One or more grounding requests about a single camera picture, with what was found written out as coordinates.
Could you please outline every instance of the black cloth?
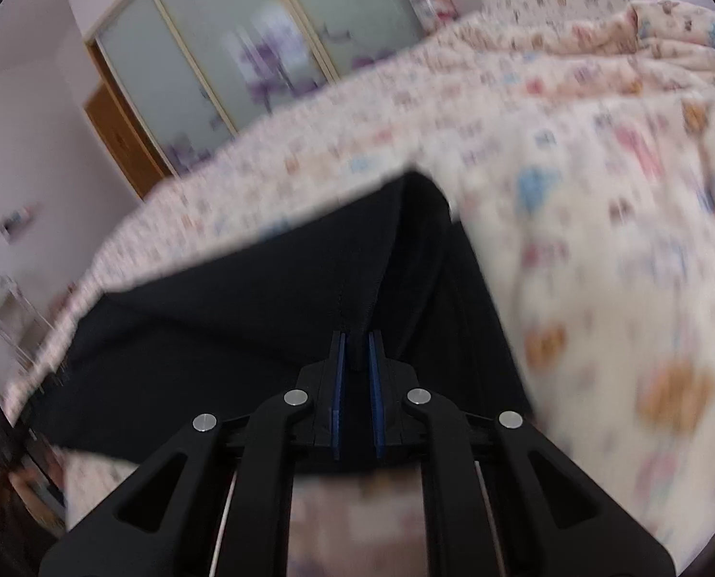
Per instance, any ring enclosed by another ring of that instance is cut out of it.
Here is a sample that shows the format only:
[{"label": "black cloth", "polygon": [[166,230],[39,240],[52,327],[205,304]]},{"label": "black cloth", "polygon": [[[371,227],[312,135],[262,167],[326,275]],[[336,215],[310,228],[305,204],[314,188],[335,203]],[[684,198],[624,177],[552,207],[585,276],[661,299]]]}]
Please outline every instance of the black cloth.
[{"label": "black cloth", "polygon": [[410,173],[243,251],[105,294],[30,422],[55,445],[142,462],[197,414],[250,414],[291,388],[345,331],[342,439],[368,452],[374,329],[388,358],[461,409],[531,413],[464,230]]}]

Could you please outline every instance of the bedspread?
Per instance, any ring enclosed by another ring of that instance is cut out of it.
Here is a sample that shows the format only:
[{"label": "bedspread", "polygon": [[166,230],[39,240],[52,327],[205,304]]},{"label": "bedspread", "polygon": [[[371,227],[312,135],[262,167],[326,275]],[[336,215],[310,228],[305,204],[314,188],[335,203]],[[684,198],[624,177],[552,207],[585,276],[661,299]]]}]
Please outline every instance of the bedspread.
[{"label": "bedspread", "polygon": [[[241,248],[408,167],[459,213],[547,435],[684,568],[715,531],[715,13],[468,16],[264,117],[104,243],[14,418],[105,290]],[[132,468],[69,454],[70,522]]]}]

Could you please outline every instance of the brown wooden door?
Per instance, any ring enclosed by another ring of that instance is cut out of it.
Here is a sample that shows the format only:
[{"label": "brown wooden door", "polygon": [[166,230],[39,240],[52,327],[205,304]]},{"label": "brown wooden door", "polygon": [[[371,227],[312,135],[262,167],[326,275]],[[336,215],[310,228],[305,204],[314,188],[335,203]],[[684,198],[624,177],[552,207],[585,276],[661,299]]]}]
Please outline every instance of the brown wooden door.
[{"label": "brown wooden door", "polygon": [[143,198],[166,174],[130,126],[106,85],[87,102],[85,111],[125,177]]}]

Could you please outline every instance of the black metal frame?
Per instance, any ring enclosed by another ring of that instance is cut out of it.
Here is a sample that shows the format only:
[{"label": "black metal frame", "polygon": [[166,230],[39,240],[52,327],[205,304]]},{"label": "black metal frame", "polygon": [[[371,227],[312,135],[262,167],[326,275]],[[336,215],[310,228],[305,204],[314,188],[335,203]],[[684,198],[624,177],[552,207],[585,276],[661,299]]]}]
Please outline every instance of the black metal frame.
[{"label": "black metal frame", "polygon": [[[377,458],[366,464],[421,465],[431,576],[675,576],[667,551],[529,422],[463,414],[420,389],[378,332],[368,358]],[[344,368],[335,333],[296,391],[249,417],[196,418],[48,552],[40,575],[206,576],[217,542],[217,576],[284,575],[294,473],[338,470],[349,449],[332,431]]]}]

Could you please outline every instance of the sliding wardrobe door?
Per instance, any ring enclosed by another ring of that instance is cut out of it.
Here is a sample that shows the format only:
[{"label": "sliding wardrobe door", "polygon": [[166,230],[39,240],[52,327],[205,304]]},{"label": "sliding wardrobe door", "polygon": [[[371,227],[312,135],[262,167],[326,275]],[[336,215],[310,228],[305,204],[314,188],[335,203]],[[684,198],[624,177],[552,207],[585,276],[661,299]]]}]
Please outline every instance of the sliding wardrobe door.
[{"label": "sliding wardrobe door", "polygon": [[146,129],[179,175],[231,138],[154,0],[131,0],[97,40]]},{"label": "sliding wardrobe door", "polygon": [[341,76],[424,36],[408,0],[299,1]]},{"label": "sliding wardrobe door", "polygon": [[282,0],[160,0],[241,130],[326,82]]}]

